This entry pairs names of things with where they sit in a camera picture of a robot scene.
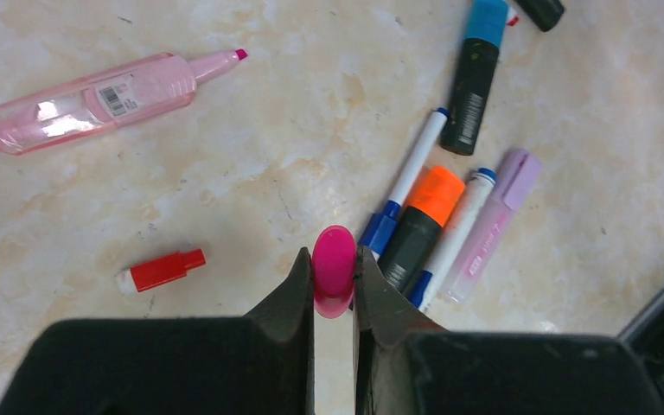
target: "orange highlighter cap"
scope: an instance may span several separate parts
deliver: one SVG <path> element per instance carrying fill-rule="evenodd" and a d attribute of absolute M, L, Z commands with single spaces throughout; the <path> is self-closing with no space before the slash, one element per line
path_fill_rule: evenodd
<path fill-rule="evenodd" d="M 434 166 L 413 193 L 408 205 L 444 227 L 463 192 L 464 182 L 459 177 L 442 166 Z"/>

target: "white marker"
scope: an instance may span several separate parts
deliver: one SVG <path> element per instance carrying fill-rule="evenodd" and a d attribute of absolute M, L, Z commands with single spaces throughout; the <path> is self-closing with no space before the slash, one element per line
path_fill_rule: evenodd
<path fill-rule="evenodd" d="M 437 295 L 494 186 L 495 172 L 490 169 L 477 170 L 467 182 L 464 195 L 454 208 L 437 247 L 409 296 L 409 301 L 419 310 L 428 309 L 431 300 Z"/>
<path fill-rule="evenodd" d="M 403 205 L 405 198 L 411 191 L 411 187 L 413 187 L 413 183 L 418 178 L 418 174 L 421 173 L 421 168 L 424 167 L 426 158 L 437 141 L 439 133 L 442 132 L 448 117 L 449 113 L 444 108 L 439 108 L 431 113 L 429 120 L 424 126 L 424 130 L 418 136 L 418 141 L 413 146 L 413 150 L 411 150 L 411 154 L 408 156 L 408 160 L 406 160 L 405 166 L 401 170 L 398 182 L 393 187 L 393 190 L 391 190 L 391 197 L 388 198 L 389 201 L 395 201 L 399 205 Z"/>

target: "black highlighter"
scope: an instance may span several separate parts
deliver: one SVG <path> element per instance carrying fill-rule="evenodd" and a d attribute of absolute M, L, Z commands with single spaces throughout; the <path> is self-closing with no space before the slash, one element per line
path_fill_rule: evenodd
<path fill-rule="evenodd" d="M 408 207 L 378 259 L 383 277 L 404 296 L 416 285 L 463 191 L 459 177 L 435 166 L 409 197 Z"/>
<path fill-rule="evenodd" d="M 450 119 L 441 136 L 445 150 L 475 153 L 507 19 L 508 5 L 502 0 L 475 0 L 472 5 L 447 105 Z"/>

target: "blue marker cap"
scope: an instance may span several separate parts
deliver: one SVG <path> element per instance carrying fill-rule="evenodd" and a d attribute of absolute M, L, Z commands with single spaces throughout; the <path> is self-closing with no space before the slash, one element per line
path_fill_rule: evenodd
<path fill-rule="evenodd" d="M 428 271 L 421 271 L 421 276 L 418 277 L 418 282 L 416 286 L 413 287 L 413 291 L 408 295 L 408 301 L 414 305 L 414 307 L 421 307 L 421 302 L 424 301 L 424 292 L 426 287 L 429 286 L 429 281 L 431 281 L 431 273 Z"/>
<path fill-rule="evenodd" d="M 497 180 L 497 174 L 494 171 L 492 171 L 491 169 L 485 169 L 484 167 L 481 167 L 481 168 L 477 169 L 477 173 L 491 179 L 493 184 L 495 184 L 495 181 Z"/>
<path fill-rule="evenodd" d="M 502 0 L 475 0 L 464 39 L 482 39 L 500 48 L 508 19 L 508 5 Z"/>
<path fill-rule="evenodd" d="M 360 237 L 359 245 L 367 246 L 371 251 L 381 255 L 388 245 L 388 241 L 396 230 L 396 217 L 400 212 L 400 205 L 395 201 L 388 201 L 383 210 L 374 214 Z"/>

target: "red cap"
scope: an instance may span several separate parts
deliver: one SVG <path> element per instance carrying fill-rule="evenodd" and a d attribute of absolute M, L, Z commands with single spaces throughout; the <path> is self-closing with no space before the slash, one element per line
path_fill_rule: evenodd
<path fill-rule="evenodd" d="M 205 265 L 202 249 L 181 253 L 135 265 L 116 276 L 124 294 L 146 291 L 187 276 L 187 271 Z"/>

